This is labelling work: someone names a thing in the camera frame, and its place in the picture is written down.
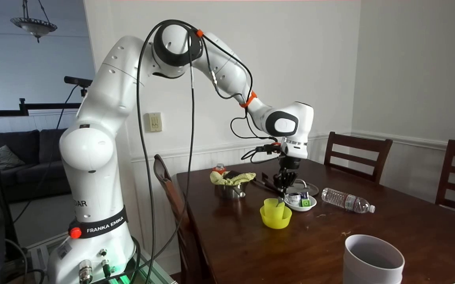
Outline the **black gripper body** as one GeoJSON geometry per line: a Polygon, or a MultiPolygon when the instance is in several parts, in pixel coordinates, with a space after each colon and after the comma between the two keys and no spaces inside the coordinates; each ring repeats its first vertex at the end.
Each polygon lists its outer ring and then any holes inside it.
{"type": "Polygon", "coordinates": [[[301,166],[301,161],[298,158],[290,158],[290,157],[282,158],[280,169],[274,176],[274,185],[282,191],[290,188],[298,179],[296,171],[299,169],[299,166],[301,166]]]}

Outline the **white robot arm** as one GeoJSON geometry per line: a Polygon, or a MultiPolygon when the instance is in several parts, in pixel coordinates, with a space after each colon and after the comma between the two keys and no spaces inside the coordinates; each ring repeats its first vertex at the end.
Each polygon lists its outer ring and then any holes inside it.
{"type": "Polygon", "coordinates": [[[145,139],[143,132],[127,130],[127,120],[140,111],[151,78],[178,79],[190,68],[205,73],[222,98],[238,102],[257,130],[280,139],[285,158],[309,157],[315,109],[307,103],[273,108],[261,102],[249,67],[216,35],[168,19],[145,40],[124,37],[105,57],[75,124],[59,141],[75,220],[51,256],[50,284],[96,284],[127,272],[137,245],[119,158],[126,144],[145,139]]]}

